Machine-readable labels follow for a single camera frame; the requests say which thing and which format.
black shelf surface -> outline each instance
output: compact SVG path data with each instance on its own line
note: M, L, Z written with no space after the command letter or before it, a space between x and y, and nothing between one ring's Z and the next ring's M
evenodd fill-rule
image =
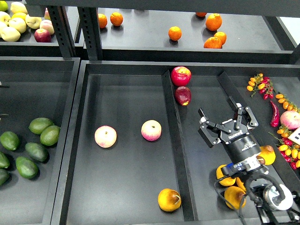
M278 79L278 83L282 79L288 83L298 78L299 66L181 63L193 74L188 84L192 102L187 107L175 104L172 109L169 101L173 100L166 98L170 93L166 93L164 76L178 65L82 62L52 224L239 223L235 212L217 197L213 188L216 168L231 161L222 145L210 149L199 135L198 109L201 107L211 121L221 123L233 116L227 103L226 84L232 85L235 97L241 95L239 100L245 98L253 108L249 93L242 91L242 88L246 90L246 80L250 76L263 72L276 77L274 81ZM233 79L233 84L219 82L218 78L224 71ZM178 116L177 120L169 121L174 115L166 112L171 111ZM268 128L264 127L269 124L261 121L263 110L258 111L257 107L254 113L267 136ZM162 136L153 143L145 141L140 133L143 122L149 119L156 119L163 128ZM118 133L117 142L107 150L94 141L94 132L101 125L112 126ZM262 139L258 134L254 133L260 145L274 145L272 137ZM173 143L173 135L181 136L178 143ZM179 143L182 166L176 164L178 154L172 151L174 144ZM268 166L270 175L291 191L299 191L299 177L280 156L277 152L276 163ZM185 176L178 177L183 170ZM161 211L157 203L159 191L166 187L180 188L183 180L188 181L188 186L178 191L182 196L191 197L187 207L190 211L187 212L185 206L174 213ZM193 213L194 220L188 222L186 213ZM248 197L243 214L247 224L260 223L254 203ZM276 212L275 215L279 221L288 220L285 212Z
M0 88L0 109L8 114L0 121L0 133L12 131L21 141L16 151L0 146L11 163L10 178L0 186L0 224L50 224L79 59L0 57L0 63L0 81L9 86ZM26 143L39 143L39 135L28 129L38 117L50 118L61 127L60 137L55 146L48 148L46 162L36 162L37 177L28 180L18 173L15 160L29 157Z

red chili pepper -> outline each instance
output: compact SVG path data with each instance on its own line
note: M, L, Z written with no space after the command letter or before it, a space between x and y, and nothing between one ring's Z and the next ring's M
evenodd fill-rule
M279 109L278 109L277 105L275 105L274 102L272 102L272 100L270 100L270 103L271 103L271 106L273 109L273 116L272 116L272 120L271 120L270 124L271 124L271 127L275 128L279 124L279 119L280 119Z

orange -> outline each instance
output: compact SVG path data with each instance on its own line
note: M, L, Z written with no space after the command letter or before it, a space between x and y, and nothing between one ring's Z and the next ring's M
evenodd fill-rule
M123 23L122 14L117 12L111 14L111 22L114 26L121 26L121 24Z
M222 25L222 18L220 14L218 13L213 13L210 14L205 22L206 28L211 30L211 31L216 31L219 29Z
M98 14L99 27L102 29L107 25L107 18L104 14Z
M196 13L198 17L205 17L207 13Z
M172 41L178 41L181 38L182 32L179 27L171 27L169 29L169 37Z
M204 42L204 48L222 48L222 41L218 37L210 37Z
M224 32L217 32L217 33L215 33L214 37L219 38L222 42L222 45L225 44L226 39L227 39L227 35Z

yellow cherry tomato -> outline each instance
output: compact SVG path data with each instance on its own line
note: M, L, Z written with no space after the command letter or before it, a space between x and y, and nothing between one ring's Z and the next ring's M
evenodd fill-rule
M290 149L285 150L285 154L286 154L287 156L289 156L291 153L292 153L292 151L291 151Z
M247 86L247 90L248 90L248 91L253 91L253 87L250 86L250 85L248 85L248 86Z
M283 144L278 149L279 149L279 151L285 151L288 149L288 146L286 144Z

fake fruit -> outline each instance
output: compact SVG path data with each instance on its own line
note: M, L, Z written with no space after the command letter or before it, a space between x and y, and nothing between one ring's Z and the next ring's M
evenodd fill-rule
M101 126L95 131L95 141L102 148L109 148L115 144L117 132L110 126Z
M0 136L0 143L5 149L14 151L19 147L20 140L15 133L6 131Z
M225 192L224 192L224 198L229 201L235 209L240 208L240 202L245 195L245 191L243 191L241 188L236 187L236 186L231 186L228 187ZM233 209L233 207L226 202L226 205L230 208ZM246 205L246 199L244 200L244 203L242 204L242 208L245 207Z
M242 189L243 191L246 192L246 188L245 188L245 186L244 186L244 183L240 180L239 177L236 178L236 184L237 184L237 186L238 186L240 189Z
M9 173L5 169L0 169L0 186L9 178Z
M196 13L196 16L198 17L205 17L207 13Z
M8 10L8 4L6 1L0 1L0 11L4 12Z
M161 125L156 120L148 120L143 123L141 133L147 141L155 141L161 136Z
M226 165L221 165L217 168L217 170L216 170L217 180L224 177L224 174L221 171L221 168L224 166L226 166ZM225 187L228 187L228 186L234 185L235 180L236 180L235 178L227 177L224 180L221 180L219 183Z
M261 149L261 153L259 154L259 156L264 158L265 165L271 165L272 163L274 163L276 155L273 147L270 145L266 145L266 146L261 146L260 149Z
M297 129L300 127L300 114L293 110L285 111L280 116L280 123L289 130Z
M210 31L216 31L222 25L222 17L218 13L210 14L205 22L205 26Z
M12 2L10 5L10 11L15 14L15 13L25 13L28 14L27 9L25 5L21 2L15 1Z
M50 33L50 35L54 34L54 28L53 28L51 20L43 20L40 23L39 27L40 27L40 29L47 30Z
M168 35L172 41L178 41L181 38L182 31L179 27L171 27L168 31Z
M34 39L37 42L50 43L51 35L50 35L49 31L40 28L34 32Z
M14 18L8 21L8 26L15 28L20 34L26 31L27 25L22 18Z
M98 13L98 22L99 22L99 28L103 29L107 25L107 18L106 15L102 13Z
M10 19L10 15L8 13L0 11L0 22L4 22L6 25L8 25L8 21Z
M25 149L29 156L36 161L44 162L48 157L48 150L41 144L38 143L27 143Z
M46 146L52 146L58 142L60 127L52 125L47 127L40 136L40 142Z
M158 205L166 212L172 212L178 209L181 205L181 197L175 190L165 188L158 194Z
M221 32L221 31L215 33L214 37L219 38L221 40L221 42L222 42L222 45L225 44L226 39L227 39L227 35L224 32Z
M185 86L178 87L175 91L174 96L175 100L183 106L188 105L192 99L191 90Z
M114 26L121 26L123 23L123 15L121 13L114 12L111 14L110 20Z
M25 22L26 22L26 24L27 24L30 28L36 30L36 29L39 28L39 26L40 26L40 24L41 24L41 22L42 22L42 18L41 18L41 17L34 17L34 16L29 16L29 15L27 15L27 16L25 17Z
M15 165L19 174L26 179L34 178L38 173L38 166L26 157L19 156Z
M171 81L175 86L186 86L191 80L191 71L183 66L175 67L171 72Z
M204 42L204 48L222 48L222 41L218 37L210 37Z

